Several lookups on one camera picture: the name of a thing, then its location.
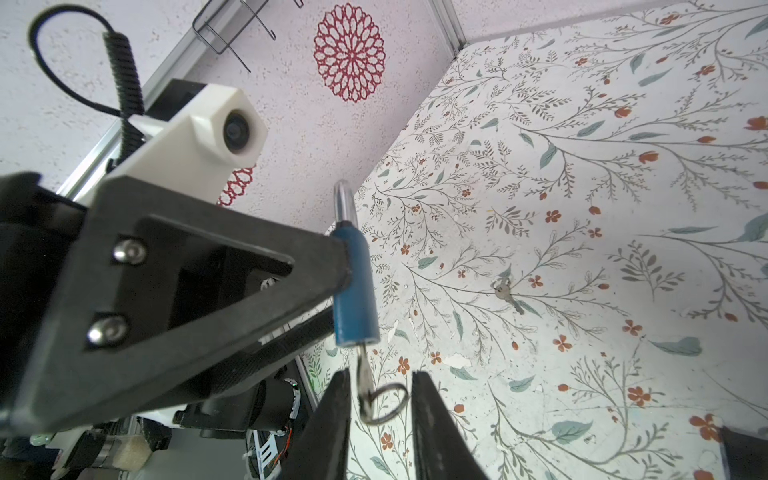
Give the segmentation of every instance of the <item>camera lens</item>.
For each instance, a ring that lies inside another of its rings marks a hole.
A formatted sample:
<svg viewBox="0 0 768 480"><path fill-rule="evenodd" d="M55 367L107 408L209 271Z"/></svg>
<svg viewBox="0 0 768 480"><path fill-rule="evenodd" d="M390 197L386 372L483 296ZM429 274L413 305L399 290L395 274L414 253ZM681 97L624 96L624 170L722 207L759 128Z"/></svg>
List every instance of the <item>camera lens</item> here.
<svg viewBox="0 0 768 480"><path fill-rule="evenodd" d="M230 152L236 153L245 148L250 138L248 121L243 115L231 112L224 122L224 143Z"/></svg>

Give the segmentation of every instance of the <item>key ring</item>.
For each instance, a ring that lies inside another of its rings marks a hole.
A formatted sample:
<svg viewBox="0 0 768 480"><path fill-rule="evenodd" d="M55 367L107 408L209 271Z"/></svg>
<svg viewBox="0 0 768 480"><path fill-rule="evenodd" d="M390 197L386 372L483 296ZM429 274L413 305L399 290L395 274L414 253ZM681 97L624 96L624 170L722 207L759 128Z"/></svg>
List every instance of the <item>key ring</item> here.
<svg viewBox="0 0 768 480"><path fill-rule="evenodd" d="M360 402L360 419L367 425L382 425L394 419L408 405L408 389L400 383L387 383L377 390L373 389L373 371L368 363L368 353L364 344L357 347L357 399ZM377 419L373 418L373 401L387 392L402 390L403 396L394 410Z"/></svg>

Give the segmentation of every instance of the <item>orange flower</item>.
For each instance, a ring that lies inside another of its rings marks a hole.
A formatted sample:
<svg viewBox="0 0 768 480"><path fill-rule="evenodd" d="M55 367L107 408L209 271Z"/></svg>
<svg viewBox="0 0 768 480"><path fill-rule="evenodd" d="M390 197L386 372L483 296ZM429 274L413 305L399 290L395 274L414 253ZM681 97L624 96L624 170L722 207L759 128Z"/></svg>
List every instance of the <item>orange flower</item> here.
<svg viewBox="0 0 768 480"><path fill-rule="evenodd" d="M400 360L398 361L400 362L400 365L397 366L397 371L405 375L411 369L411 366L408 364L408 359L400 357Z"/></svg>
<svg viewBox="0 0 768 480"><path fill-rule="evenodd" d="M561 352L564 352L565 350L570 350L573 348L573 346L570 343L565 342L565 335L560 335L560 339L554 339L552 340L552 343L558 346L558 350Z"/></svg>
<svg viewBox="0 0 768 480"><path fill-rule="evenodd" d="M659 159L659 154L654 151L647 151L644 154L640 154L640 163L645 165L645 162L656 161Z"/></svg>
<svg viewBox="0 0 768 480"><path fill-rule="evenodd" d="M679 15L672 14L672 15L669 15L667 17L662 18L659 21L659 23L661 23L662 25L669 25L670 23L672 23L674 20L677 20L678 18L680 18Z"/></svg>
<svg viewBox="0 0 768 480"><path fill-rule="evenodd" d="M634 322L632 320L625 320L627 323L626 326L622 326L621 330L624 332L629 332L632 334L632 336L637 336L638 333L643 329L642 325L634 325Z"/></svg>
<svg viewBox="0 0 768 480"><path fill-rule="evenodd" d="M696 470L694 472L694 480L715 480L711 473L704 470Z"/></svg>
<svg viewBox="0 0 768 480"><path fill-rule="evenodd" d="M768 130L768 118L765 117L755 117L750 118L746 121L749 124L749 127L744 127L744 130Z"/></svg>
<svg viewBox="0 0 768 480"><path fill-rule="evenodd" d="M547 218L544 221L547 223L557 223L560 217L562 217L562 215L560 215L560 211L552 210L547 212Z"/></svg>
<svg viewBox="0 0 768 480"><path fill-rule="evenodd" d="M692 416L688 422L694 427L699 427L699 433L704 440L714 440L721 443L723 440L720 438L720 429L718 429L714 422L711 413L707 413L704 418Z"/></svg>
<svg viewBox="0 0 768 480"><path fill-rule="evenodd" d="M630 113L632 113L632 109L629 107L622 107L619 108L614 112L614 115L616 115L616 118L624 118L627 117Z"/></svg>
<svg viewBox="0 0 768 480"><path fill-rule="evenodd" d="M650 402L650 393L643 393L643 389L640 387L637 387L634 389L629 388L629 393L627 394L627 398L637 403L637 406L641 407L645 405L645 402Z"/></svg>
<svg viewBox="0 0 768 480"><path fill-rule="evenodd" d="M395 444L392 443L392 436L389 433L382 435L382 450L392 449Z"/></svg>
<svg viewBox="0 0 768 480"><path fill-rule="evenodd" d="M713 71L715 71L715 66L707 65L706 67L702 67L701 70L697 71L696 75L709 75Z"/></svg>

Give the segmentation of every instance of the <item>black cable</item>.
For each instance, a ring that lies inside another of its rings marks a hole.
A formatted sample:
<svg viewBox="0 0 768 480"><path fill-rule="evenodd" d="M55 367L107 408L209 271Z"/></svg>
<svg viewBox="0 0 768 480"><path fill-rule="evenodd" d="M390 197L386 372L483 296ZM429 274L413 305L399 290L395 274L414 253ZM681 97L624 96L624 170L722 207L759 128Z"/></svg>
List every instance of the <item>black cable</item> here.
<svg viewBox="0 0 768 480"><path fill-rule="evenodd" d="M120 110L88 100L78 94L61 81L48 67L48 64L45 63L45 59L43 59L40 47L38 46L40 29L43 24L51 18L61 13L68 12L82 13L95 18L107 29L104 33L104 46L107 49L107 56L109 57L109 65L112 69L114 83L118 89ZM40 69L43 70L45 76L47 76L65 94L97 111L121 118L122 142L120 157L117 160L112 160L110 162L108 171L119 165L144 143L144 136L142 133L128 123L128 118L130 118L131 115L144 114L144 97L141 95L141 83L139 83L136 63L134 62L134 56L131 51L131 44L128 41L128 37L116 32L104 17L89 8L81 5L57 5L48 10L44 10L40 15L35 17L35 20L29 25L28 41L32 53L35 54L35 60L38 62Z"/></svg>

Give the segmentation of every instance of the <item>metal wire rack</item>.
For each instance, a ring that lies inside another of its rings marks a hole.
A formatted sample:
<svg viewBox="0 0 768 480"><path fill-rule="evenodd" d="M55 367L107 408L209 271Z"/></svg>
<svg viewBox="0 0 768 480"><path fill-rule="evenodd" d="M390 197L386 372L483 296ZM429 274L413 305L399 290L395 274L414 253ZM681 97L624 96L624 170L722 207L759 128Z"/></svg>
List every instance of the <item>metal wire rack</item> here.
<svg viewBox="0 0 768 480"><path fill-rule="evenodd" d="M192 29L197 37L204 41L216 55L226 50L232 52L237 60L250 73L242 58L232 48L232 42L250 25L255 18L273 40L277 39L275 32L268 28L259 13L270 0L261 0L258 8L251 7L247 0L208 0L192 21ZM303 0L293 0L297 7L304 6Z"/></svg>

